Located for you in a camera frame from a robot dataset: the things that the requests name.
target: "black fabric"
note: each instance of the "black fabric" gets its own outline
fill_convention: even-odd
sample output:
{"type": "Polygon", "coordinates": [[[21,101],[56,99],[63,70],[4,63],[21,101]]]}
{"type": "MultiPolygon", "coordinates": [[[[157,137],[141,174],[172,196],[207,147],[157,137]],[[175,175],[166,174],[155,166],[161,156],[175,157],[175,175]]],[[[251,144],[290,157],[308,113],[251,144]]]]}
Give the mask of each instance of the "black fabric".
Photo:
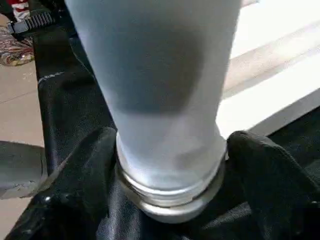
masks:
{"type": "Polygon", "coordinates": [[[113,127],[93,77],[75,58],[64,31],[35,36],[34,54],[48,173],[94,129],[113,127]]]}
{"type": "MultiPolygon", "coordinates": [[[[94,129],[115,126],[94,78],[75,58],[63,31],[56,29],[36,36],[34,48],[45,151],[51,173],[94,129]]],[[[259,138],[236,139],[241,147],[233,146],[237,150],[226,163],[222,188],[200,216],[183,224],[163,224],[147,217],[125,197],[113,173],[107,191],[109,217],[99,224],[96,237],[98,240],[290,239],[295,230],[291,223],[293,205],[303,208],[299,205],[312,200],[318,187],[312,180],[317,182],[320,176],[320,163],[315,161],[320,158],[319,129],[320,108],[317,108],[270,136],[310,177],[274,143],[262,140],[261,146],[259,138]]]]}
{"type": "Polygon", "coordinates": [[[293,212],[318,199],[319,187],[309,174],[266,137],[235,133],[228,150],[222,188],[201,215],[182,224],[147,217],[124,196],[113,176],[110,215],[100,223],[97,239],[287,240],[301,232],[293,224],[293,212]]]}
{"type": "Polygon", "coordinates": [[[43,183],[5,240],[94,240],[108,213],[116,131],[98,128],[43,183]]]}

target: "gray object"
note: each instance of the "gray object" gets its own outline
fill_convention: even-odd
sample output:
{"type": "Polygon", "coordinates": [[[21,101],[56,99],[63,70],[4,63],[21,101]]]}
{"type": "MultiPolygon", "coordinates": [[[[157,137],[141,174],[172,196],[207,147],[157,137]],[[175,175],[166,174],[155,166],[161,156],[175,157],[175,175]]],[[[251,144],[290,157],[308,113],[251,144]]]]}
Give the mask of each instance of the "gray object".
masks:
{"type": "Polygon", "coordinates": [[[32,196],[46,179],[43,147],[0,141],[0,199],[32,196]]]}
{"type": "Polygon", "coordinates": [[[65,3],[118,128],[128,197],[162,222],[193,218],[221,184],[215,119],[241,1],[65,3]]]}

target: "white window sill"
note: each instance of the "white window sill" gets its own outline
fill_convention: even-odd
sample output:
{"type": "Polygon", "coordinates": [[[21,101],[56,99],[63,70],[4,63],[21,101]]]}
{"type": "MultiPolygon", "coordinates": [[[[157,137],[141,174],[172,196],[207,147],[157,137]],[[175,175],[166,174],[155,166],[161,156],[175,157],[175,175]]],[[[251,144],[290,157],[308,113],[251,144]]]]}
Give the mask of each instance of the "white window sill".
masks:
{"type": "Polygon", "coordinates": [[[237,130],[269,135],[320,106],[320,48],[301,58],[222,99],[216,122],[225,139],[237,130]]]}

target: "patterned rug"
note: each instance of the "patterned rug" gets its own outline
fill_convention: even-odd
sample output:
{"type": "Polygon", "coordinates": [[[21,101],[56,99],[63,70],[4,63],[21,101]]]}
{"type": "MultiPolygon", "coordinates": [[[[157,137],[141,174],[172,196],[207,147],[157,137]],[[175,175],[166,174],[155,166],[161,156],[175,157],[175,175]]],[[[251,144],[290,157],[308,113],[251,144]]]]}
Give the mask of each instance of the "patterned rug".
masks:
{"type": "Polygon", "coordinates": [[[34,60],[34,49],[31,38],[16,40],[7,27],[0,25],[0,64],[19,66],[34,60]]]}

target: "beige floor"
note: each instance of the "beige floor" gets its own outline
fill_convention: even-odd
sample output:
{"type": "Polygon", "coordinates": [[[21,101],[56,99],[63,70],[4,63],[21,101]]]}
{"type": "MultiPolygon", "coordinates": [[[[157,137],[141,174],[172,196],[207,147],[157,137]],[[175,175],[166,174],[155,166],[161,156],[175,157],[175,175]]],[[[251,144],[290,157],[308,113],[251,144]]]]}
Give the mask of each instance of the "beige floor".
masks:
{"type": "MultiPolygon", "coordinates": [[[[4,22],[0,15],[0,25],[4,22]]],[[[34,62],[17,67],[0,65],[1,140],[44,145],[34,62]]],[[[29,201],[0,200],[0,239],[5,238],[29,201]]]]}

